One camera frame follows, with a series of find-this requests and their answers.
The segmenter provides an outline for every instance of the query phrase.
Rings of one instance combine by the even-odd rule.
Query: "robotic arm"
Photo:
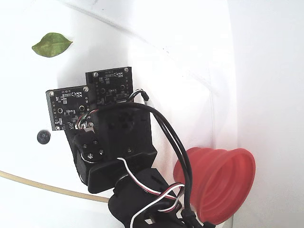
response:
[[[130,70],[125,69],[124,73],[128,73],[129,79],[124,79],[127,81],[124,83],[128,83],[132,78],[130,78]],[[142,95],[145,103],[149,102],[149,97],[143,90],[126,93],[127,98],[118,101],[119,95],[123,95],[123,92],[115,96],[113,92],[117,92],[123,86],[128,88],[126,86],[129,84],[114,83],[114,88],[105,89],[110,84],[108,79],[127,77],[126,74],[122,73],[123,76],[121,76],[119,73],[116,75],[112,72],[106,70],[105,75],[108,76],[105,77],[100,76],[101,72],[87,73],[87,82],[96,80],[96,88],[102,86],[101,90],[97,91],[91,86],[85,86],[87,89],[83,87],[83,91],[86,92],[93,90],[93,95],[91,97],[88,95],[89,99],[88,97],[84,99],[90,102],[87,112],[82,112],[84,110],[80,108],[84,105],[79,103],[75,105],[75,109],[79,107],[82,112],[80,114],[75,109],[67,107],[66,105],[70,104],[68,99],[70,95],[57,97],[53,91],[47,91],[48,102],[51,105],[50,114],[52,112],[54,115],[55,112],[55,115],[58,115],[56,114],[58,107],[54,109],[52,107],[52,104],[56,104],[60,105],[58,110],[64,112],[62,117],[67,117],[67,113],[74,115],[71,117],[72,121],[67,123],[66,119],[61,118],[62,129],[60,129],[60,120],[53,120],[51,116],[51,121],[53,121],[53,129],[65,130],[80,180],[88,186],[90,193],[100,193],[114,188],[114,195],[110,198],[108,207],[112,215],[126,228],[202,227],[190,208],[192,171],[180,139],[170,123],[156,109],[132,102],[138,94]],[[100,98],[98,94],[103,92],[103,89],[109,93],[106,92],[105,97]],[[70,90],[65,88],[62,93],[64,94],[65,91],[69,93]],[[65,98],[64,104],[56,103]],[[105,104],[109,99],[113,99],[114,102]],[[185,184],[168,185],[160,173],[151,168],[157,151],[152,144],[150,113],[154,115],[179,158]],[[174,189],[180,189],[177,196],[173,192]],[[178,199],[183,193],[185,205],[181,212],[182,218],[178,218],[176,214],[181,209]],[[215,226],[204,222],[204,227],[214,228]]]

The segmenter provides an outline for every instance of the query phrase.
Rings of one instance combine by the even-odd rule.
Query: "circuit board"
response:
[[[88,72],[85,77],[97,106],[126,101],[133,93],[131,67]]]
[[[78,129],[79,117],[91,110],[89,86],[48,90],[46,95],[53,131]],[[93,121],[88,116],[82,127],[92,126]]]

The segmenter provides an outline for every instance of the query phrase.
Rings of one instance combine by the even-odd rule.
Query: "white backdrop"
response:
[[[5,129],[0,170],[87,193],[76,173],[64,132],[52,132],[47,145],[36,140],[41,129],[51,129],[45,91],[83,85],[88,71],[123,66],[133,67],[134,88],[148,92],[186,149],[236,148],[236,91],[227,2],[93,3],[81,8],[94,15],[54,0],[20,0],[1,7],[4,86],[0,101],[5,112],[0,116]],[[74,43],[57,57],[38,56],[31,46],[48,32],[61,33]],[[177,159],[155,121],[152,136],[159,152],[153,166],[168,182],[173,182],[172,170]],[[23,196],[40,201],[41,198],[36,198],[37,190],[18,185],[1,184],[9,191],[20,188]],[[108,191],[100,195],[111,194]],[[53,196],[45,199],[61,207],[63,201]],[[2,210],[14,207],[9,199],[3,202]],[[35,221],[31,211],[33,207],[24,213]],[[39,217],[52,219],[47,214]],[[6,224],[4,227],[14,227],[10,226],[8,216],[0,218],[0,222]]]
[[[256,160],[234,228],[303,227],[304,2],[235,1],[238,144]]]

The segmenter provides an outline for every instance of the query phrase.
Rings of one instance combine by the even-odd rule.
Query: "black wire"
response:
[[[174,149],[179,161],[180,161],[180,164],[181,164],[181,168],[183,170],[184,173],[188,172],[188,169],[187,169],[187,166],[186,166],[186,163],[185,163],[185,159],[184,157],[182,156],[181,154],[181,151],[180,149],[178,148],[176,142],[174,141],[174,139],[172,138],[170,132],[168,131],[168,128],[166,127],[166,125],[163,123],[163,121],[161,121],[161,119],[155,115],[154,115],[154,118],[156,119],[156,121],[158,122],[159,126],[161,127],[163,133],[165,134],[165,136],[167,137],[167,139],[169,140],[172,148]]]
[[[191,188],[192,188],[192,171],[191,171],[191,165],[189,162],[188,155],[186,153],[186,150],[184,146],[182,145],[180,139],[178,138],[176,132],[168,122],[168,120],[156,109],[143,105],[140,103],[133,103],[133,102],[124,102],[124,103],[116,103],[116,104],[108,104],[103,107],[99,108],[99,111],[106,111],[106,110],[111,110],[111,109],[120,109],[120,108],[139,108],[146,110],[150,113],[153,113],[158,117],[159,120],[163,123],[164,126],[166,126],[168,132],[172,135],[172,138],[175,140],[175,142],[179,145],[180,147],[180,152],[183,155],[184,159],[181,159],[180,162],[181,164],[185,163],[186,164],[186,172],[184,172],[184,177],[185,177],[185,197],[184,197],[184,202],[185,202],[185,208],[190,209],[190,195],[191,195]]]

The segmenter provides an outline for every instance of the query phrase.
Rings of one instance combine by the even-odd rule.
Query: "leaf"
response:
[[[54,57],[63,53],[73,43],[59,33],[47,33],[32,49],[40,56]]]

